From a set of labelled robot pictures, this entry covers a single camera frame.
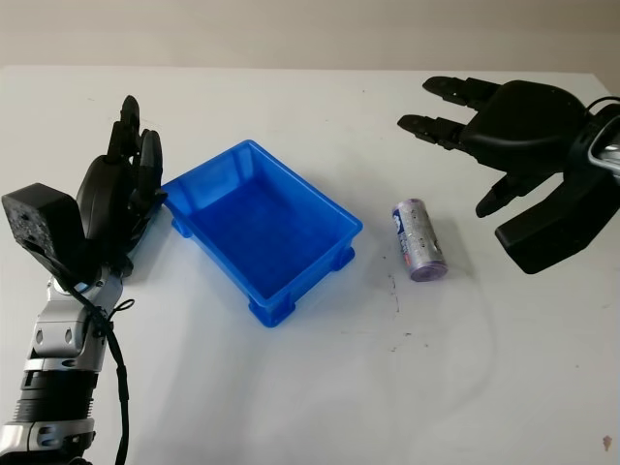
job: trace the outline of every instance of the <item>white table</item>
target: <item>white table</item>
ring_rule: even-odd
[[[465,77],[463,73],[445,73]],[[0,82],[0,186],[75,194],[108,146],[126,94],[160,131],[164,180],[254,139],[364,223],[356,259],[275,329],[163,210],[136,255],[116,318],[129,367],[130,464],[611,464],[618,437],[616,216],[576,257],[522,273],[493,230],[550,192],[489,218],[476,203],[500,174],[396,126],[405,113],[473,112],[421,84],[434,73],[171,68],[8,68]],[[592,76],[539,80],[584,102]],[[390,208],[425,199],[450,266],[411,282]],[[0,419],[11,417],[47,272],[0,215]],[[395,293],[392,291],[393,276]],[[95,391],[86,456],[113,463],[113,362]]]

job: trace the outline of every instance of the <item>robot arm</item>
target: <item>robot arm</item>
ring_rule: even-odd
[[[495,232],[526,273],[587,247],[620,207],[620,105],[592,114],[592,106],[565,90],[521,80],[499,85],[432,77],[423,86],[477,114],[467,125],[418,115],[403,116],[398,125],[506,173],[478,204],[479,217],[526,196],[552,174],[564,174],[549,197]]]
[[[42,184],[2,198],[15,240],[52,274],[15,420],[0,433],[3,465],[87,463],[81,457],[95,436],[90,408],[107,343],[118,365],[123,423],[116,463],[125,460],[129,393],[109,319],[133,269],[127,254],[166,196],[159,136],[139,129],[138,103],[130,96],[108,153],[91,164],[77,201]]]

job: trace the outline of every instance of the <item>can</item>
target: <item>can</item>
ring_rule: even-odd
[[[448,266],[424,202],[420,199],[402,201],[391,214],[411,279],[424,282],[443,277]]]

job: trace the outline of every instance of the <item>black wire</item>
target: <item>black wire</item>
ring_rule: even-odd
[[[109,351],[112,358],[116,361],[116,377],[118,378],[118,400],[120,402],[121,417],[121,438],[118,444],[118,452],[116,453],[115,465],[124,465],[127,459],[127,449],[129,448],[129,386],[127,385],[127,367],[123,360],[123,353],[120,350],[116,335],[112,330],[112,326],[101,312],[101,308],[96,307],[94,303],[80,294],[73,286],[68,286],[61,279],[56,278],[60,286],[62,286],[69,294],[71,294],[79,303],[88,309],[90,317],[93,319],[95,326],[106,336],[108,340]]]
[[[114,316],[116,312],[122,312],[123,310],[128,310],[132,308],[135,303],[136,301],[134,299],[128,298],[127,300],[121,302],[119,305],[116,305],[116,307],[109,313],[108,321],[109,322],[112,321],[112,317]]]
[[[588,105],[588,107],[585,109],[585,112],[587,113],[588,111],[590,111],[595,105],[598,105],[600,102],[606,102],[607,100],[614,100],[616,102],[620,102],[620,97],[616,97],[614,95],[607,95],[606,97],[601,97],[600,99],[595,100],[594,102],[592,102],[590,105]]]

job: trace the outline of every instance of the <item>blue plastic tray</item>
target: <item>blue plastic tray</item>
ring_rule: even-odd
[[[361,222],[247,140],[164,186],[172,224],[249,297],[268,327],[350,262]]]

